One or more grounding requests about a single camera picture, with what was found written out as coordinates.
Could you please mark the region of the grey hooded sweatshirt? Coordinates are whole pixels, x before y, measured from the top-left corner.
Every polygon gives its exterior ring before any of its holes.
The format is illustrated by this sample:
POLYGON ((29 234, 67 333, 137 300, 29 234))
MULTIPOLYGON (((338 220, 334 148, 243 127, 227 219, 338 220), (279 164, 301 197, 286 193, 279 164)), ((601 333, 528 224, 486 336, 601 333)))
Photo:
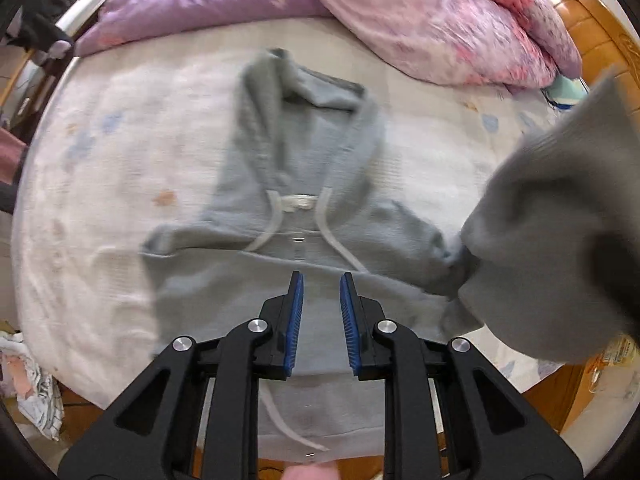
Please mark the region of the grey hooded sweatshirt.
POLYGON ((612 78, 524 136, 453 242, 374 184, 384 144, 366 88, 267 51, 241 75, 212 200, 143 246, 163 340, 220 337, 303 273, 294 375, 259 389, 259 452, 272 460, 382 451, 384 388, 358 385, 347 363, 344 272, 437 342, 487 326, 568 363, 637 326, 639 137, 612 78))

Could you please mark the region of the crumpled newspaper pile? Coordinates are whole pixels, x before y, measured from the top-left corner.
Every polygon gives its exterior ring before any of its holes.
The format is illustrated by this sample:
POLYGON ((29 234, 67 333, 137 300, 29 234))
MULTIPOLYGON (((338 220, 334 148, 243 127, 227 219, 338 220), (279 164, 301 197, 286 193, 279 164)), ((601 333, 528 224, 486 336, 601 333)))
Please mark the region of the crumpled newspaper pile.
POLYGON ((58 384, 36 362, 22 333, 1 332, 1 395, 48 440, 60 440, 64 406, 58 384))

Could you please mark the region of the white patterned bed blanket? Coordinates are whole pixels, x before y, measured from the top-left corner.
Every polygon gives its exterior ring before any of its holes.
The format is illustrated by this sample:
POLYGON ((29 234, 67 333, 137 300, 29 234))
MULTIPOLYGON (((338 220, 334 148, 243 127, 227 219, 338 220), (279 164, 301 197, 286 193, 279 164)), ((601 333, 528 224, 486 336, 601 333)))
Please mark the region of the white patterned bed blanket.
POLYGON ((157 346, 141 246, 159 226, 204 211, 226 159, 239 74, 270 48, 371 91, 386 120, 375 186, 446 237, 520 136, 558 118, 539 91, 411 79, 329 18, 215 27, 76 60, 32 141, 12 262, 30 351, 97 406, 157 346))

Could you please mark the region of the purple pink floral duvet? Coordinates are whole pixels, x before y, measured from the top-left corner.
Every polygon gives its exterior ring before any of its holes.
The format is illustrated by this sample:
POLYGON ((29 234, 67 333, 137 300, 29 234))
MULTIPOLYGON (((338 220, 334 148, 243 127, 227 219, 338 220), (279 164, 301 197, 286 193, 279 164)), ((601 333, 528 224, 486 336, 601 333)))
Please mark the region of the purple pink floral duvet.
POLYGON ((443 86, 541 89, 582 74, 582 58, 547 0, 320 0, 383 61, 443 86))

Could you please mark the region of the wooden headboard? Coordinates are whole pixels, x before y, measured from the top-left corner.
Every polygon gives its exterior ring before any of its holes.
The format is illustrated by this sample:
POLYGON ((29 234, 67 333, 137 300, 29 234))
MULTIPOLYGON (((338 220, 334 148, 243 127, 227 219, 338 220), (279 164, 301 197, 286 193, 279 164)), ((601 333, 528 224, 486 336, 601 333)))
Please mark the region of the wooden headboard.
POLYGON ((601 0, 548 0, 582 57, 582 79, 592 87, 612 73, 631 119, 639 125, 639 43, 601 0))

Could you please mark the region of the purple pillow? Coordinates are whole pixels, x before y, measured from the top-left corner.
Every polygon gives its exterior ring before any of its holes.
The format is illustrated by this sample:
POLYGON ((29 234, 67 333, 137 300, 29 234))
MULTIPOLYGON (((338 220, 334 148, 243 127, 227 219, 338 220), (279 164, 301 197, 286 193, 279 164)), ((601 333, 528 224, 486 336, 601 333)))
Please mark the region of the purple pillow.
POLYGON ((88 56, 200 28, 330 15, 319 0, 106 0, 75 53, 88 56))

